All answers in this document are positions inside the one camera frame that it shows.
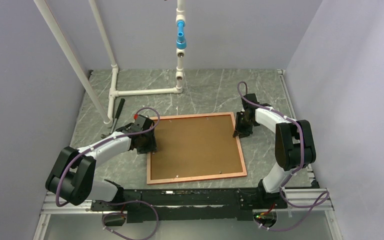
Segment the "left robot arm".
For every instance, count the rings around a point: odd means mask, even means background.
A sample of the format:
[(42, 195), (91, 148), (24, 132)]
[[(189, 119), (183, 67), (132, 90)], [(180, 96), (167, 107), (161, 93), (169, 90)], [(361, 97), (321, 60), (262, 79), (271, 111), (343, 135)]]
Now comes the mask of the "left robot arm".
[(45, 188), (56, 195), (56, 205), (78, 206), (86, 200), (99, 200), (111, 210), (124, 203), (123, 188), (110, 180), (95, 179), (96, 168), (122, 153), (136, 150), (147, 154), (157, 150), (154, 128), (157, 122), (137, 114), (134, 122), (116, 129), (100, 141), (80, 148), (63, 148), (45, 182)]

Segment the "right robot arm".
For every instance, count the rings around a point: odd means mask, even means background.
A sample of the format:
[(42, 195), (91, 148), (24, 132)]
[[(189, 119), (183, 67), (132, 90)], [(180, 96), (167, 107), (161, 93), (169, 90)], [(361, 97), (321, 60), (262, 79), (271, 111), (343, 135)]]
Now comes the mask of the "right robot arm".
[(316, 160), (316, 149), (311, 125), (307, 120), (296, 120), (260, 104), (254, 93), (241, 97), (242, 110), (236, 113), (233, 137), (245, 138), (253, 134), (253, 127), (264, 126), (275, 136), (276, 163), (262, 180), (262, 190), (255, 194), (256, 203), (267, 208), (275, 201), (275, 194), (301, 168)]

